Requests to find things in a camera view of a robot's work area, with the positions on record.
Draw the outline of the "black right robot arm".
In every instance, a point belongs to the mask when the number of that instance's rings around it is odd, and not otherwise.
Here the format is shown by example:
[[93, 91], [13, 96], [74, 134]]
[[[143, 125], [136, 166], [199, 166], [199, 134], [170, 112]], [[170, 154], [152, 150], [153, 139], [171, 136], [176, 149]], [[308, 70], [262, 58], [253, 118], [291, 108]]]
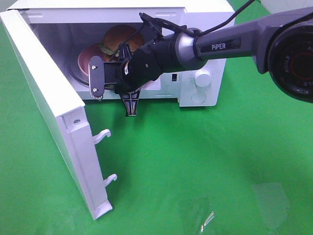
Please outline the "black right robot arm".
[[167, 28], [170, 35], [153, 40], [126, 57], [116, 88], [128, 116], [136, 115], [140, 88], [163, 73], [192, 71], [208, 60], [250, 56], [258, 72], [268, 72], [285, 94], [305, 102], [313, 100], [313, 9], [311, 7], [271, 14], [227, 27], [222, 23], [206, 31], [178, 26], [170, 21], [140, 14], [144, 25]]

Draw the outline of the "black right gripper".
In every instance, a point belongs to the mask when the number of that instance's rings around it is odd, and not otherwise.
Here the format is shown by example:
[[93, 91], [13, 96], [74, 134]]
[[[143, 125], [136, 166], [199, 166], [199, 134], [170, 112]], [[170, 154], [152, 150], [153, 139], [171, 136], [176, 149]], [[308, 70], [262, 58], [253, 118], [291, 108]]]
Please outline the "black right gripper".
[[123, 44], [119, 50], [115, 78], [117, 83], [114, 85], [114, 92], [121, 94], [126, 116], [136, 116], [140, 96], [140, 90], [137, 89], [142, 86], [142, 63], [132, 57], [129, 44]]

